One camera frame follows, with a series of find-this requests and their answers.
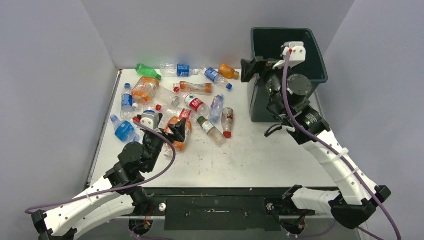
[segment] red bottle cap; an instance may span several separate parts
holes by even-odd
[[[223,132],[224,137],[226,137],[227,139],[231,138],[231,132],[230,131],[225,131]]]

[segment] green bottle cap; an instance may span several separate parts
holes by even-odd
[[[204,117],[204,116],[200,116],[200,117],[197,119],[197,122],[200,124],[203,120],[205,120],[205,117]]]

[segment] white table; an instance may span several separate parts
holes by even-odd
[[[112,100],[111,115],[120,115],[121,91],[124,84],[130,83],[133,87],[139,79],[140,76],[133,69],[122,71]],[[163,77],[160,85],[172,90],[172,85],[179,81],[210,83],[205,76],[197,75],[186,78]],[[144,187],[266,188],[292,187],[296,184],[305,187],[336,186],[320,164],[288,133],[278,131],[265,138],[264,132],[271,123],[254,123],[250,120],[248,83],[241,83],[240,80],[229,81],[233,84],[231,92],[214,86],[212,95],[198,95],[198,97],[210,106],[214,96],[224,94],[224,107],[234,109],[232,138],[222,147],[218,147],[201,131],[197,122],[192,122],[193,133],[186,150],[176,156],[175,163],[168,172],[143,185]],[[310,100],[312,106],[318,110],[315,95]],[[186,108],[183,101],[179,107]],[[217,124],[217,128],[222,131],[220,123]],[[114,166],[118,161],[118,154],[125,146],[114,135],[114,127],[109,116],[103,131],[104,135],[93,164],[94,169],[90,174],[92,182],[103,177],[105,172]],[[154,171],[143,175],[148,179],[162,171],[169,162],[170,160],[162,154],[157,160]]]

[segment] screw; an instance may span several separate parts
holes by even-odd
[[[163,212],[165,209],[167,209],[167,205],[165,203],[159,204],[159,211]]]
[[[266,209],[268,209],[268,211],[272,211],[273,208],[274,208],[274,204],[272,202],[270,202],[266,205]]]

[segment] robotic arm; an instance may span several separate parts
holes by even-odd
[[[162,114],[146,111],[134,118],[159,133],[171,143],[184,142],[186,119],[168,127],[173,134],[158,128]],[[31,217],[39,233],[39,240],[74,240],[89,230],[120,216],[132,213],[143,214],[149,206],[149,196],[141,186],[124,190],[118,188],[139,184],[145,180],[142,173],[153,171],[164,140],[154,133],[145,131],[142,144],[128,143],[112,169],[106,172],[91,187],[75,198],[83,199],[61,205],[57,208],[34,212]],[[89,194],[104,192],[90,197]]]
[[[289,118],[283,100],[282,86],[284,72],[282,68],[286,64],[288,52],[290,52],[290,58],[286,70],[286,95],[290,113],[304,130],[330,145],[340,153],[339,155],[328,150],[309,134],[294,128],[295,124]],[[286,205],[294,206],[299,210],[331,214],[344,227],[355,229],[376,211],[378,204],[373,197],[383,203],[391,195],[391,192],[386,186],[376,185],[356,166],[347,155],[349,151],[342,148],[336,140],[328,123],[310,106],[308,97],[312,91],[311,81],[306,76],[296,73],[295,68],[306,59],[306,49],[303,43],[286,42],[281,46],[281,56],[283,60],[263,59],[261,56],[252,61],[241,60],[241,81],[249,82],[255,74],[259,74],[258,81],[263,81],[268,89],[270,101],[267,110],[281,122],[281,126],[277,130],[288,130],[294,140],[318,160],[339,189],[339,191],[321,191],[295,185],[283,195],[283,201]],[[265,136],[268,137],[273,132],[275,130],[271,132],[268,130]],[[342,161],[342,157],[353,167],[354,171]],[[374,196],[368,193],[355,173],[359,174]]]

